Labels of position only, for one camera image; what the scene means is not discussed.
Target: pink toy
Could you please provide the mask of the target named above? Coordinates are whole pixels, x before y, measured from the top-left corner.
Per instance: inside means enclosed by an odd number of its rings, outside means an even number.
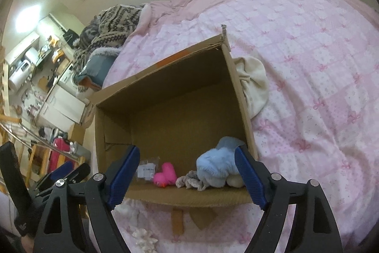
[[[175,185],[175,182],[178,179],[178,177],[176,177],[174,166],[170,162],[162,164],[162,172],[166,177],[167,183],[169,185]]]
[[[160,188],[166,188],[168,183],[163,173],[156,173],[153,178],[153,182]]]
[[[153,182],[156,186],[165,188],[168,185],[175,185],[176,173],[174,166],[170,162],[162,164],[162,173],[156,173]]]

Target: ceiling light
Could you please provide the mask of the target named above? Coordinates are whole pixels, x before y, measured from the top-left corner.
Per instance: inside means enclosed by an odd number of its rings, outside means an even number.
[[[16,31],[27,32],[33,30],[39,21],[40,5],[34,5],[20,12],[16,20]]]

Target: metal screw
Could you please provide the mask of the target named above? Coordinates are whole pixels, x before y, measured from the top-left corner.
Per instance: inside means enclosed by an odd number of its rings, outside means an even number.
[[[320,183],[316,179],[311,179],[310,184],[314,187],[317,187]]]
[[[280,180],[282,179],[282,175],[280,175],[279,173],[272,173],[271,178],[274,180]]]
[[[62,187],[64,185],[64,179],[59,179],[56,181],[55,185],[57,187]]]
[[[100,181],[104,178],[104,175],[101,174],[101,173],[97,173],[95,176],[94,176],[94,180],[95,181]]]

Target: orange stripe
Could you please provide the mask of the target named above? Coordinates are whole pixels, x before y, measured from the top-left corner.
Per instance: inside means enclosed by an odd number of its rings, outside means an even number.
[[[178,53],[175,53],[174,55],[171,55],[159,62],[157,62],[156,66],[158,68],[168,65],[170,62],[173,62],[175,60],[178,60],[184,56],[187,56],[189,54],[188,49],[182,50]]]

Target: brown and black knit blanket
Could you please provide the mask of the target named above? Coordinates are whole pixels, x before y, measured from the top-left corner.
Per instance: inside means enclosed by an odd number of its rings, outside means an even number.
[[[78,48],[74,53],[73,68],[79,74],[92,52],[100,47],[120,48],[136,29],[142,6],[116,5],[96,15],[80,34]],[[79,86],[79,91],[86,88]]]

